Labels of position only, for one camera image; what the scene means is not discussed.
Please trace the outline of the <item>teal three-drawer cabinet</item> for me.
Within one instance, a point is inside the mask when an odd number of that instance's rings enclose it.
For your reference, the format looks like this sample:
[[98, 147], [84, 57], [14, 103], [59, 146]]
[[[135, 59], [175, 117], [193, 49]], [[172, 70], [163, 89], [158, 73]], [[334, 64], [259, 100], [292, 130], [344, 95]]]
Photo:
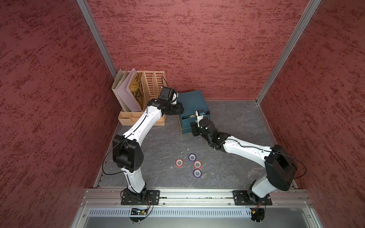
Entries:
[[197, 123], [197, 111], [203, 112], [207, 118], [210, 117], [209, 107], [200, 90], [179, 94], [177, 102], [181, 103], [184, 108], [183, 113], [178, 116], [182, 134], [192, 132], [191, 123]]

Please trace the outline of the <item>red tape roll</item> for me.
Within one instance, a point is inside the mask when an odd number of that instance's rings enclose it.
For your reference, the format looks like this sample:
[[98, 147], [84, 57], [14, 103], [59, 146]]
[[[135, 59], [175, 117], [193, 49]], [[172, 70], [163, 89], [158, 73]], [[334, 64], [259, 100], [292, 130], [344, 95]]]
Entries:
[[195, 169], [200, 169], [202, 167], [202, 163], [200, 161], [195, 161], [194, 162], [194, 168]]
[[175, 165], [176, 167], [181, 168], [184, 166], [184, 161], [182, 159], [177, 159]]

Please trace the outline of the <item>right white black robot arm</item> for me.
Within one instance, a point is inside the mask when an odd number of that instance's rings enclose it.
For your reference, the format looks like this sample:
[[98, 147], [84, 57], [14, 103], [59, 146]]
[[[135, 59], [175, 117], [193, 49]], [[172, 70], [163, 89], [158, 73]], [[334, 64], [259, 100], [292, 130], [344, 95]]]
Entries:
[[193, 136], [201, 136], [215, 150], [248, 159], [265, 168], [265, 174], [247, 190], [251, 201], [265, 198], [275, 190], [288, 191], [298, 170], [294, 158], [280, 145], [261, 146], [220, 132], [213, 121], [203, 118], [191, 124]]

